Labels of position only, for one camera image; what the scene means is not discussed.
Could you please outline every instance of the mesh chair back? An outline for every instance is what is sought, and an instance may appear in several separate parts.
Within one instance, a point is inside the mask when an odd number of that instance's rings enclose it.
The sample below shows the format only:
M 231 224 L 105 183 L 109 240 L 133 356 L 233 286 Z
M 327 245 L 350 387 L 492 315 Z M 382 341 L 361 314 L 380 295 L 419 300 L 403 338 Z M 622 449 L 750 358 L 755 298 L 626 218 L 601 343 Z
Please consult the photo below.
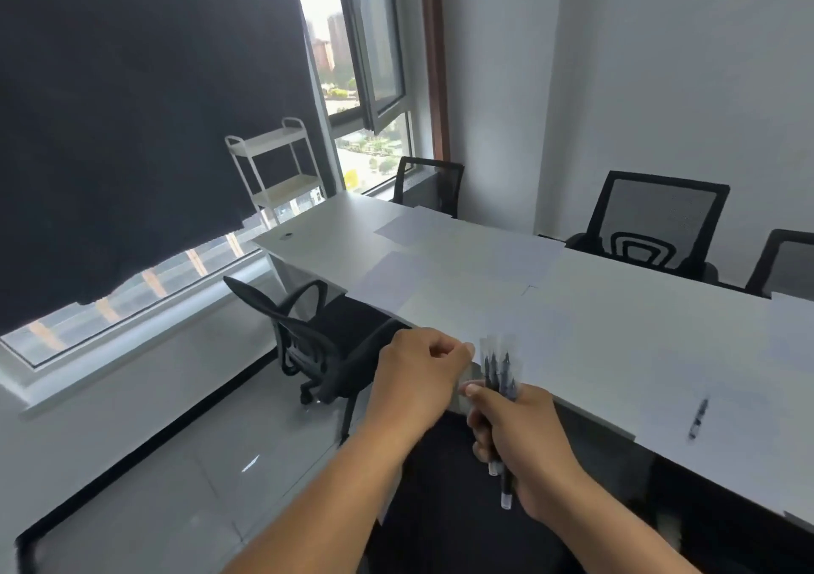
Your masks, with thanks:
M 584 245 L 639 265 L 701 273 L 728 194 L 723 184 L 611 171 Z
M 426 175 L 419 173 L 422 168 L 432 168 L 437 173 L 427 178 Z M 462 164 L 402 156 L 393 189 L 393 203 L 411 208 L 422 205 L 457 218 L 457 201 L 462 179 Z
M 747 284 L 747 291 L 772 291 L 814 301 L 814 233 L 774 229 Z
M 223 277 L 223 282 L 243 302 L 271 319 L 280 349 L 280 363 L 286 373 L 302 371 L 311 379 L 321 379 L 330 367 L 341 363 L 342 353 L 331 339 L 307 322 L 280 312 L 265 293 L 228 276 Z

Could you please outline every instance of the hand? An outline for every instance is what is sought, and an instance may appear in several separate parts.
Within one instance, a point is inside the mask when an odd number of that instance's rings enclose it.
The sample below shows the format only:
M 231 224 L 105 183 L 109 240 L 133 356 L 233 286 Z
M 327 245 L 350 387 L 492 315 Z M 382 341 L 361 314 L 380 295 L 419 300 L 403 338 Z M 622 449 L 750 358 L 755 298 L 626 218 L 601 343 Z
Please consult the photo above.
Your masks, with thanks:
M 474 455 L 487 463 L 496 449 L 514 474 L 526 513 L 547 524 L 563 498 L 588 479 L 571 451 L 554 398 L 523 384 L 512 402 L 483 387 L 483 381 L 463 384 L 461 394 L 473 404 L 466 423 L 476 439 Z
M 474 345 L 430 328 L 399 330 L 379 354 L 365 426 L 412 449 L 452 400 Z

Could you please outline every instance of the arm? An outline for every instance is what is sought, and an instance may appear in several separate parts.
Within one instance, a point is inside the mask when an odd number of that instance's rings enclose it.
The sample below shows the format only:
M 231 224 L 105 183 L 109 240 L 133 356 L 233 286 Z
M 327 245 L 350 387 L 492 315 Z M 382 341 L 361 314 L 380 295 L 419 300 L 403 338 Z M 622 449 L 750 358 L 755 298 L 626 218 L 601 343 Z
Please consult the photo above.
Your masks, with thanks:
M 396 473 L 449 405 L 473 352 L 436 330 L 397 332 L 379 354 L 357 433 L 225 574 L 355 572 Z
M 487 462 L 497 449 L 514 473 L 524 510 L 554 531 L 588 574 L 698 574 L 585 473 L 548 392 L 523 385 L 511 402 L 472 383 L 463 393 L 474 406 L 467 422 L 475 456 Z

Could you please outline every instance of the black curtain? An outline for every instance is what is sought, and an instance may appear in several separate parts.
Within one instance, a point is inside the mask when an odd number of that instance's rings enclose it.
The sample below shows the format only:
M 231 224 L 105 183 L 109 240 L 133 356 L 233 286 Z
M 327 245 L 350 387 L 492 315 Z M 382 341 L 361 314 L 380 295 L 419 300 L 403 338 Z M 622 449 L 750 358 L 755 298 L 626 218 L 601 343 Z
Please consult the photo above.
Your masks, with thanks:
M 228 134 L 300 117 L 335 191 L 300 0 L 0 0 L 0 27 L 0 334 L 239 229 Z

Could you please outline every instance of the table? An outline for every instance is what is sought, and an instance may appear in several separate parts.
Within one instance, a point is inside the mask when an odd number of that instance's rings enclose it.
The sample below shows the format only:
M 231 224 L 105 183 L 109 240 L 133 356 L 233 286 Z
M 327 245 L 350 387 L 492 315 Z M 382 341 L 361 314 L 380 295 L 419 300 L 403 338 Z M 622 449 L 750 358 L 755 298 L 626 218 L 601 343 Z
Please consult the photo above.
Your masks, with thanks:
M 462 223 L 455 237 L 410 248 L 374 233 L 403 212 L 404 206 L 343 192 L 255 242 L 270 254 L 287 287 L 289 268 L 347 291 L 390 251 L 431 256 L 454 275 L 425 281 L 395 316 L 462 340 L 473 336 L 472 314 L 524 292 L 520 282 L 483 284 L 461 273 L 486 239 L 505 231 Z M 785 410 L 776 454 L 766 461 L 773 482 L 783 487 L 778 509 L 795 522 L 814 523 L 814 373 L 767 359 L 769 300 L 571 250 L 563 250 L 539 287 L 540 298 L 572 319 L 572 335 L 560 351 L 562 369 L 545 386 L 631 438 L 642 429 L 641 383 L 654 371 L 648 350 L 686 351 L 772 388 Z

